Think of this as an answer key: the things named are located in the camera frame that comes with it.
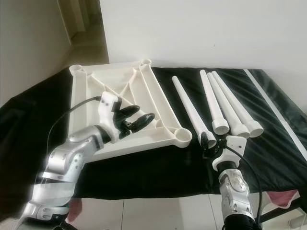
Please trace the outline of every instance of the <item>black tablecloth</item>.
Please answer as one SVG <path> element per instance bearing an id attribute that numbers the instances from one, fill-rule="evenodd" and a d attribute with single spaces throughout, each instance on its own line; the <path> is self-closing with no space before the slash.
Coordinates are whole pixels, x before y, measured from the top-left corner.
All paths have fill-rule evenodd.
<path id="1" fill-rule="evenodd" d="M 178 197 L 219 193 L 212 159 L 203 159 L 191 122 L 171 77 L 182 82 L 201 117 L 211 126 L 200 69 L 153 68 L 177 118 L 193 139 L 187 148 L 168 146 L 86 164 L 76 187 L 76 197 L 122 199 Z M 259 91 L 241 69 L 216 69 L 264 133 L 249 138 L 245 157 L 253 164 L 265 191 L 307 187 L 307 162 Z M 307 116 L 262 71 L 251 70 L 278 110 L 307 147 Z M 47 135 L 51 125 L 70 108 L 72 77 L 68 69 L 9 100 L 0 109 L 0 209 L 29 199 L 36 173 L 44 168 Z M 51 149 L 67 136 L 68 117 L 54 129 Z M 248 167 L 240 164 L 251 192 L 257 185 Z"/>

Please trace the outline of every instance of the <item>white pipe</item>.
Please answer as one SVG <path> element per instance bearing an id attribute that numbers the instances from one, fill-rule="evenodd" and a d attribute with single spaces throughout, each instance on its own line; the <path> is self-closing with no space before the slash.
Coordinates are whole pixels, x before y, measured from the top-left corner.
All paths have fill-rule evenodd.
<path id="1" fill-rule="evenodd" d="M 216 82 L 219 84 L 220 88 L 222 89 L 224 95 L 228 99 L 229 103 L 231 104 L 232 108 L 240 118 L 241 122 L 248 128 L 250 132 L 250 137 L 255 138 L 260 136 L 263 133 L 263 127 L 259 124 L 258 121 L 255 121 L 250 114 L 246 111 L 240 101 L 234 96 L 228 86 L 223 82 L 221 77 L 218 75 L 217 72 L 213 71 L 212 75 L 214 76 Z"/>
<path id="2" fill-rule="evenodd" d="M 223 91 L 214 79 L 214 76 L 211 73 L 208 73 L 207 76 L 213 88 L 214 94 L 219 102 L 219 105 L 221 106 L 230 125 L 231 134 L 234 136 L 249 138 L 250 133 L 248 131 L 248 128 L 244 124 L 242 124 L 239 117 L 236 115 L 234 109 L 231 107 Z"/>
<path id="3" fill-rule="evenodd" d="M 205 90 L 207 102 L 210 108 L 213 131 L 217 135 L 223 135 L 229 131 L 229 125 L 223 117 L 222 111 L 219 107 L 219 104 L 217 103 L 206 72 L 202 69 L 200 74 L 202 85 Z"/>
<path id="4" fill-rule="evenodd" d="M 201 146 L 203 147 L 203 141 L 204 141 L 204 137 L 203 135 L 206 135 L 206 138 L 208 140 L 208 148 L 212 148 L 213 146 L 215 146 L 216 144 L 216 139 L 213 135 L 212 132 L 210 132 L 206 125 L 204 124 L 204 122 L 202 121 L 201 117 L 199 116 L 199 114 L 197 113 L 195 107 L 193 106 L 191 100 L 189 99 L 187 93 L 185 92 L 185 90 L 183 89 L 180 81 L 178 80 L 178 78 L 176 76 L 172 77 L 172 81 L 175 85 L 175 88 L 180 96 L 180 99 L 189 115 L 189 118 L 193 124 L 193 127 L 197 133 L 197 138 L 198 138 L 198 142 L 201 144 Z"/>

